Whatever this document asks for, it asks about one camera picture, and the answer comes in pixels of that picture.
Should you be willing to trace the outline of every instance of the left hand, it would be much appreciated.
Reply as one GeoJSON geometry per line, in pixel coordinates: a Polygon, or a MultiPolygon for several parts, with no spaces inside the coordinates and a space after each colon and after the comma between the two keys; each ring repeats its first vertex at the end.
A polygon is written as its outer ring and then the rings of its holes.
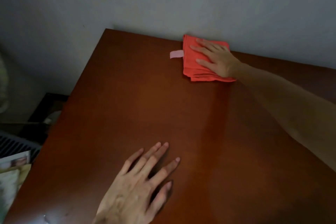
{"type": "Polygon", "coordinates": [[[167,200],[172,182],[166,183],[153,202],[153,191],[175,170],[180,158],[163,167],[151,179],[148,175],[168,149],[169,144],[154,145],[130,170],[132,163],[141,156],[143,149],[130,156],[101,201],[94,224],[148,224],[167,200]]]}

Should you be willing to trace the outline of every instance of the glossy surface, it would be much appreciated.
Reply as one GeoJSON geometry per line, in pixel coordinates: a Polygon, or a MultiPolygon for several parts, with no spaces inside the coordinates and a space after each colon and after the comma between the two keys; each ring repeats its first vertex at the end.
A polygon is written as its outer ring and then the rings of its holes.
{"type": "MultiPolygon", "coordinates": [[[[5,223],[91,223],[123,162],[170,143],[173,193],[154,223],[334,223],[336,173],[239,82],[190,82],[182,43],[105,30],[5,223]]],[[[336,71],[233,52],[336,102],[336,71]]]]}

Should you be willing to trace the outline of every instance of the wooden table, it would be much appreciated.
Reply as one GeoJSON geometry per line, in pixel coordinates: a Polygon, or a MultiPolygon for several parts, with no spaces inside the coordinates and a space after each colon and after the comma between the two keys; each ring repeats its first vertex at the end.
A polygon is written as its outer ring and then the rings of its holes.
{"type": "MultiPolygon", "coordinates": [[[[124,160],[170,142],[154,223],[335,223],[336,173],[239,82],[190,82],[179,41],[105,30],[5,223],[91,223],[124,160]]],[[[233,52],[336,102],[336,70],[233,52]]]]}

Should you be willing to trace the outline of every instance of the pink tag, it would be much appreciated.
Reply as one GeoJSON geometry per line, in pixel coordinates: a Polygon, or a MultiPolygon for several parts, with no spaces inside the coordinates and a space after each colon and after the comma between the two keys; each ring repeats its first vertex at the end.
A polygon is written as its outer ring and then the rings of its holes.
{"type": "Polygon", "coordinates": [[[173,51],[170,53],[170,58],[182,58],[184,56],[183,50],[173,51]]]}

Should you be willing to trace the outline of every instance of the wall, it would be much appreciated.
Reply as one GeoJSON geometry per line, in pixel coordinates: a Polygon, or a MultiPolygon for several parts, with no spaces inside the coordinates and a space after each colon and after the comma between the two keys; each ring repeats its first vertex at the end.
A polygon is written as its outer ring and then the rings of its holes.
{"type": "Polygon", "coordinates": [[[71,92],[104,28],[336,68],[335,0],[0,1],[2,49],[54,93],[71,92]]]}
{"type": "MultiPolygon", "coordinates": [[[[39,81],[32,78],[7,56],[2,55],[9,76],[9,106],[0,113],[0,122],[27,121],[46,94],[46,89],[39,81]]],[[[0,124],[0,130],[16,135],[23,128],[21,125],[0,124]]]]}

